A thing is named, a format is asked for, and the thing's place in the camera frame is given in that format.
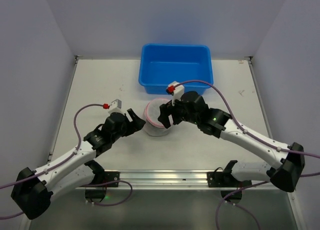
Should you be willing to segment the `white mesh laundry bag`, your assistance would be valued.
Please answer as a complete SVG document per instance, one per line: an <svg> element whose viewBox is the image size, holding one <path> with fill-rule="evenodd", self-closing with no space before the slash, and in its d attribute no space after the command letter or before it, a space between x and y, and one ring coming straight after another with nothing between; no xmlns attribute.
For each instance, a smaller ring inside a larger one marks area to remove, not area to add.
<svg viewBox="0 0 320 230"><path fill-rule="evenodd" d="M143 119L145 125L143 130L150 136L160 137L170 133L170 129L166 129L161 122L158 121L160 116L160 106L167 103L166 98L155 98L151 100L145 107L143 112Z"/></svg>

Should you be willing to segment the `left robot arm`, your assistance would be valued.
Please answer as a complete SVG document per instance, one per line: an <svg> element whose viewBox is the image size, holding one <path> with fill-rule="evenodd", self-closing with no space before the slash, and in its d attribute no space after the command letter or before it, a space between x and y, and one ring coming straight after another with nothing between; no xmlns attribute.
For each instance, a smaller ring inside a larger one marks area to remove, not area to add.
<svg viewBox="0 0 320 230"><path fill-rule="evenodd" d="M28 219L42 215L59 196L81 186L116 184L119 177L108 177L95 158L110 150L122 137L130 136L145 125L132 109L110 113L103 124L80 139L78 145L35 170L21 170L11 198Z"/></svg>

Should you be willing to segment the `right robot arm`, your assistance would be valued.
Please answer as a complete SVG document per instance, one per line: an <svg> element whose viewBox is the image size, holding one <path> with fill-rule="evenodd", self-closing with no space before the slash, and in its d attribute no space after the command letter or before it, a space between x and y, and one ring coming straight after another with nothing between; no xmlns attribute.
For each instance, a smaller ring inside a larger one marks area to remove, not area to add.
<svg viewBox="0 0 320 230"><path fill-rule="evenodd" d="M263 136L242 124L229 113L210 108L195 91L182 94L179 100L161 104L158 120L165 128L189 122L204 134L232 142L263 160L263 163L230 161L225 176L243 182L266 181L285 192L293 192L305 166L304 148Z"/></svg>

